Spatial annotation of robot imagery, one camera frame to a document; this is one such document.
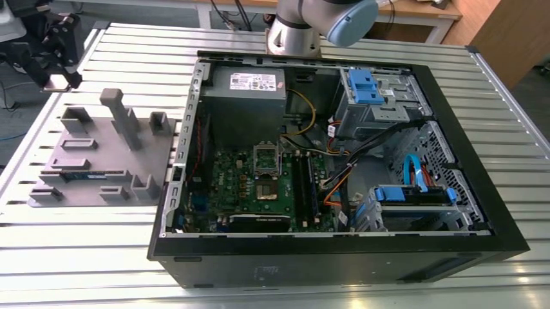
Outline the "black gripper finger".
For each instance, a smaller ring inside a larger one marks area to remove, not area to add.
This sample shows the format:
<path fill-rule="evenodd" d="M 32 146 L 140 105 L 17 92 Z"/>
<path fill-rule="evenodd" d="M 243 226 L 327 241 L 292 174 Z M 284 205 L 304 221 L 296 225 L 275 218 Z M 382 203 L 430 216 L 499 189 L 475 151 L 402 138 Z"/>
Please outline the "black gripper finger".
<path fill-rule="evenodd" d="M 27 44 L 11 45 L 11 56 L 13 63 L 17 63 L 32 81 L 40 88 L 44 88 L 48 83 L 48 73 L 41 67 L 39 61 L 32 56 L 31 50 Z"/>
<path fill-rule="evenodd" d="M 83 77 L 76 70 L 83 55 L 81 19 L 73 13 L 51 14 L 52 23 L 47 31 L 45 46 L 52 55 L 52 74 L 61 75 L 69 88 L 77 88 Z"/>

